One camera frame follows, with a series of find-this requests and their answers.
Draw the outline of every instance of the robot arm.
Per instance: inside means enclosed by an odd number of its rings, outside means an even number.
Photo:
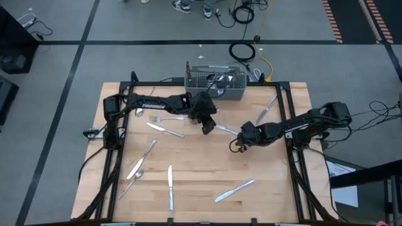
[[[121,110],[120,103],[126,106]],[[104,146],[116,149],[121,145],[117,122],[121,117],[137,108],[165,110],[171,114],[188,115],[193,122],[202,123],[202,131],[206,135],[214,129],[215,121],[211,114],[217,109],[207,92],[200,92],[194,97],[190,93],[171,95],[169,97],[152,97],[146,95],[116,94],[103,100],[104,117],[107,122],[104,131]]]
[[[352,122],[347,106],[341,102],[327,103],[319,109],[311,109],[307,113],[289,119],[285,122],[269,122],[254,126],[246,122],[237,135],[237,151],[244,152],[247,146],[268,146],[290,133],[295,147],[308,146],[312,137],[323,134],[330,128],[348,127]]]

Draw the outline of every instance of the concrete floor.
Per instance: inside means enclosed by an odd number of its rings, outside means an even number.
[[[0,0],[15,18],[30,13],[54,29],[46,40],[81,40],[94,0]],[[122,3],[100,0],[88,40],[237,40],[244,26],[220,27],[216,18],[203,19],[201,3],[191,14],[171,9],[170,1],[139,0]],[[232,1],[218,3],[222,22],[232,23],[227,8]],[[259,31],[263,12],[256,10],[246,39]],[[321,0],[277,0],[263,33],[264,40],[334,40]],[[52,146],[28,212],[25,224],[59,222],[70,218],[77,189],[77,173],[84,161],[87,141],[82,131],[92,126],[103,82],[129,80],[134,70],[141,81],[181,77],[185,62],[192,65],[239,65],[228,53],[228,45],[87,45],[80,56]],[[14,225],[63,87],[76,57],[78,45],[40,46],[31,72],[0,75],[20,90],[0,134],[0,218]],[[402,83],[382,45],[260,45],[274,66],[274,81],[306,82],[314,107],[330,101],[345,102],[350,112],[369,110],[372,100],[395,105]],[[402,58],[402,46],[393,49]],[[235,53],[247,51],[241,48]],[[251,68],[269,72],[256,58]],[[354,118],[352,127],[374,115]],[[402,158],[402,128],[393,121],[355,133],[327,154],[365,167]],[[381,183],[359,187],[361,207],[338,205],[351,219],[383,220]]]

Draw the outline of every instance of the wooden tabletop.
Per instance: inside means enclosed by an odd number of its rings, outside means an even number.
[[[106,123],[102,100],[118,93],[118,88],[119,83],[103,85],[94,127],[102,127]],[[152,88],[135,87],[134,92],[148,95]],[[167,97],[184,92],[183,87],[156,87],[153,95]],[[291,93],[296,115],[311,109],[305,83],[291,83]],[[241,101],[215,100],[220,111],[212,117],[216,123],[240,132],[245,122],[255,122],[275,95],[274,87],[247,87]],[[257,218],[259,223],[298,221],[284,139],[267,147],[251,147],[245,153],[232,153],[229,151],[229,143],[236,137],[228,132],[215,128],[206,136],[202,134],[202,125],[191,125],[188,120],[156,123],[184,134],[186,137],[182,139],[148,127],[146,122],[149,115],[168,116],[169,113],[148,109],[144,110],[141,117],[135,117],[134,111],[130,113],[117,195],[130,183],[131,180],[126,179],[127,175],[152,140],[158,143],[141,167],[144,175],[134,182],[124,197],[120,200],[116,198],[113,221],[166,222],[168,217],[173,217],[174,222],[240,223],[250,222],[251,218]],[[264,122],[280,120],[279,105],[276,102],[266,114]],[[312,141],[310,146],[320,150],[318,141]],[[101,147],[101,140],[92,141],[86,158]],[[331,207],[329,177],[323,157],[309,150],[304,150],[304,153],[312,191],[328,212],[337,217]],[[99,191],[105,158],[106,151],[103,151],[85,166],[72,217],[80,215]],[[169,212],[169,165],[173,166],[174,213]],[[255,179],[255,185],[219,203],[214,202],[219,195],[249,179]],[[308,218],[302,189],[300,193],[305,218]],[[106,216],[109,197],[108,193],[102,216]]]

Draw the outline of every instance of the sneaker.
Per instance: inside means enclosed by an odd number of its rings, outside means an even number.
[[[183,13],[190,13],[191,8],[190,5],[183,5],[181,0],[177,0],[171,3],[171,6],[173,9],[176,9],[177,11],[183,12]]]
[[[205,19],[210,21],[212,19],[212,9],[205,9],[204,7],[202,9],[204,10]]]

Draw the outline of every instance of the wire basket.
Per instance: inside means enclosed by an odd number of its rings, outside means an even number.
[[[201,65],[193,66],[190,77],[185,76],[186,92],[196,95],[208,91],[217,100],[241,100],[246,89],[246,73],[239,67]]]

